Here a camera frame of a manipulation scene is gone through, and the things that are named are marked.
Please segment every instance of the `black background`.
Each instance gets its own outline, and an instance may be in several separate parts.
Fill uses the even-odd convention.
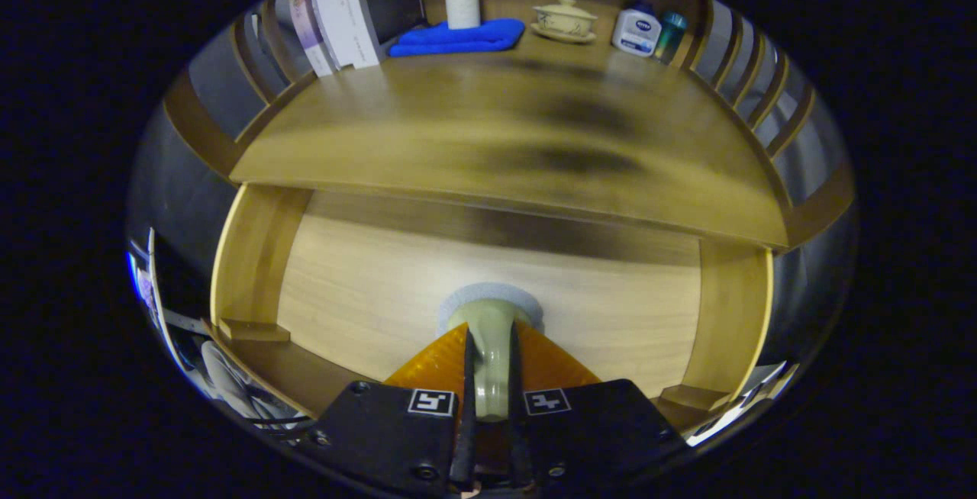
[[[203,41],[256,0],[4,0],[9,421],[24,496],[336,495],[199,399],[140,316],[124,258],[137,132]],[[972,0],[722,0],[823,92],[853,155],[859,269],[817,364],[662,496],[969,496]]]

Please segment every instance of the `fisheye lens view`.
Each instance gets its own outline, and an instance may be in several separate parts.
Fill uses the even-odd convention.
[[[119,256],[133,316],[241,433],[376,496],[615,496],[817,358],[854,172],[750,16],[237,10],[147,116]]]

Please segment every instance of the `screw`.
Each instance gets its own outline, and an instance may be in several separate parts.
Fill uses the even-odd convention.
[[[419,465],[414,468],[414,476],[422,481],[433,481],[437,478],[437,470],[432,465]]]
[[[322,432],[322,430],[313,430],[313,433],[311,433],[311,439],[314,440],[314,442],[319,446],[332,446],[332,442],[329,441],[328,434]]]
[[[369,383],[366,383],[365,381],[356,381],[356,383],[350,385],[350,391],[352,391],[353,394],[356,395],[363,394],[363,392],[366,392],[368,390],[369,390]]]

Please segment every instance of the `wooden surface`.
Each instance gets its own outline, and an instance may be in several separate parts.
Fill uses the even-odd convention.
[[[352,381],[371,381],[295,343],[230,340],[208,328],[227,356],[262,387],[304,415],[318,418]]]
[[[234,340],[289,340],[289,330],[273,323],[238,321],[222,317],[218,326],[227,338]]]
[[[231,178],[784,246],[771,162],[696,79],[529,33],[506,53],[390,59],[297,93]]]
[[[276,322],[282,274],[310,192],[245,184],[224,222],[210,286],[214,325]]]
[[[210,117],[193,89],[189,68],[182,69],[163,96],[163,110],[189,149],[217,175],[230,180],[227,176],[244,148],[224,134]]]
[[[756,365],[772,303],[768,249],[702,240],[701,308],[682,385],[735,398]]]
[[[654,396],[686,372],[699,279],[687,236],[317,192],[278,322],[296,345],[383,380],[437,338],[444,298],[500,281],[537,297],[548,338],[598,377],[631,378]]]

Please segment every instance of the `wooden shelf board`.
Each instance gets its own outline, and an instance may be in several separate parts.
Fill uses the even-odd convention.
[[[503,53],[388,59],[269,112],[235,182],[786,245],[782,184],[742,121],[690,72],[604,44],[527,32]]]
[[[437,338],[437,307],[482,281],[529,291],[545,333],[600,378],[657,396],[697,330],[694,237],[416,200],[315,192],[286,266],[278,325],[297,346],[384,380]]]

